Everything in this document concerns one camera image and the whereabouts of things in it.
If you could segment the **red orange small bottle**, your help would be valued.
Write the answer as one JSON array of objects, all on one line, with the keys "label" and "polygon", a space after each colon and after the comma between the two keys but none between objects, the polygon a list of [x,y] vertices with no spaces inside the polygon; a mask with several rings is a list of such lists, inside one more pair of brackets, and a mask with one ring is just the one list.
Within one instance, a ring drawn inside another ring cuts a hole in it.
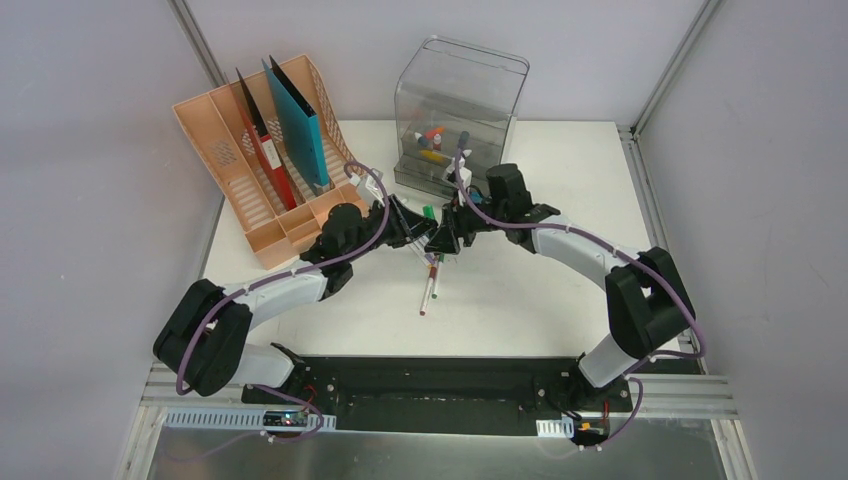
[{"label": "red orange small bottle", "polygon": [[444,130],[445,130],[445,128],[444,128],[444,127],[436,127],[436,128],[433,128],[433,129],[431,129],[431,130],[427,131],[427,132],[424,134],[424,136],[425,136],[428,140],[432,140],[435,136],[437,136],[437,135],[441,135],[441,134],[444,132]]}]

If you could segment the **dark blue small bottle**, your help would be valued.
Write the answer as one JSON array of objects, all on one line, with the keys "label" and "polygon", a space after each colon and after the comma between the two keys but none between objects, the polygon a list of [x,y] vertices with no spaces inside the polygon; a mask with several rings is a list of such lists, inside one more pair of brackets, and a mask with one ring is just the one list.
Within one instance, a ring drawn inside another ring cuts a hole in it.
[{"label": "dark blue small bottle", "polygon": [[458,139],[457,147],[459,149],[465,149],[465,147],[466,147],[466,145],[469,141],[469,138],[470,138],[470,133],[468,131],[462,131],[460,136],[459,136],[459,139]]}]

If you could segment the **smoked clear drawer box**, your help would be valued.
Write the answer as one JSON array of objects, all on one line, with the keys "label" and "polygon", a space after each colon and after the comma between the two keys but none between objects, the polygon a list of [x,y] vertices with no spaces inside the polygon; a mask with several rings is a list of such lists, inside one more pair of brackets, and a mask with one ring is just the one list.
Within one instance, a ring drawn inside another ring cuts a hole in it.
[{"label": "smoked clear drawer box", "polygon": [[[456,151],[473,151],[465,159],[471,187],[489,193],[487,171],[499,165],[510,146],[522,89],[530,70],[527,59],[460,40],[430,36],[423,41],[399,77],[395,120],[399,160],[397,184],[442,198],[456,189],[447,177]],[[420,147],[414,134],[444,127],[442,150]],[[457,147],[462,131],[470,133],[465,149]],[[419,151],[446,157],[444,164]]]}]

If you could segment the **teal folder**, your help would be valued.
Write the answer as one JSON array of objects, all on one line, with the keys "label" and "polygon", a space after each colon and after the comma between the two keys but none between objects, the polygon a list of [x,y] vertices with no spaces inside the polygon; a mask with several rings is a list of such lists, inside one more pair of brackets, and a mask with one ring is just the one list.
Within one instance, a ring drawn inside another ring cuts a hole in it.
[{"label": "teal folder", "polygon": [[331,189],[319,118],[278,62],[262,61],[280,123],[286,155],[318,196]]}]

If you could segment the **red folder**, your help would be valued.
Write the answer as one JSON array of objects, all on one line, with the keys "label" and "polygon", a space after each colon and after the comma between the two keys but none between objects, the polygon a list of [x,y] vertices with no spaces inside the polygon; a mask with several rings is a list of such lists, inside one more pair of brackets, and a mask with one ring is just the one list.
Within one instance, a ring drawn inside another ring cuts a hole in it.
[{"label": "red folder", "polygon": [[239,70],[236,70],[236,74],[238,77],[237,90],[243,96],[240,115],[245,122],[245,128],[248,131],[255,155],[284,209],[286,211],[292,210],[298,206],[298,201],[292,189],[288,173],[283,166],[282,157],[244,77]]}]

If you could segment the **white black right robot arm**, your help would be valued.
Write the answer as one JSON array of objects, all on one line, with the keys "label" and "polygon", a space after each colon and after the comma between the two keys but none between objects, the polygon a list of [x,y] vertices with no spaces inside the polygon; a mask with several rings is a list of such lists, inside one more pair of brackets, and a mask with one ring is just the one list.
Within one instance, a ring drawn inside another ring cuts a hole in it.
[{"label": "white black right robot arm", "polygon": [[456,255],[477,234],[501,231],[508,241],[556,260],[592,281],[606,295],[607,336],[577,362],[567,384],[569,400],[583,410],[607,397],[607,386],[686,329],[695,313],[668,251],[631,251],[574,224],[547,204],[533,201],[522,173],[501,164],[486,173],[488,196],[473,200],[470,173],[455,166],[444,179],[456,189],[442,209],[442,222],[429,251]]}]

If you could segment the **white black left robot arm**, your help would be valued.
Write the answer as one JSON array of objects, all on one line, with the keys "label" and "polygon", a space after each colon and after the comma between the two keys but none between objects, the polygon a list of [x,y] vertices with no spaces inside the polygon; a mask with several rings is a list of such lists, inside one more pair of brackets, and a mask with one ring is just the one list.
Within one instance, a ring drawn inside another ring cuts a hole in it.
[{"label": "white black left robot arm", "polygon": [[297,402],[305,378],[282,346],[251,344],[256,326],[302,305],[338,293],[352,278],[352,263],[382,246],[404,247],[438,228],[434,219],[396,196],[377,200],[367,213],[352,203],[334,206],[313,245],[287,270],[245,284],[194,282],[156,338],[153,355],[177,374],[181,395],[211,396],[230,383],[266,386],[281,404]]}]

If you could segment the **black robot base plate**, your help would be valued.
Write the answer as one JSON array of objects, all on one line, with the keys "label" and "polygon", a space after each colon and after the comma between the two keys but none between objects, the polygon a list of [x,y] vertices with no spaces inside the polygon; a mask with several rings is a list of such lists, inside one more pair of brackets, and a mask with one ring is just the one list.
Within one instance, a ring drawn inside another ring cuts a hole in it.
[{"label": "black robot base plate", "polygon": [[622,379],[601,392],[576,381],[574,357],[304,356],[281,392],[346,431],[533,436],[563,413],[628,413]]}]

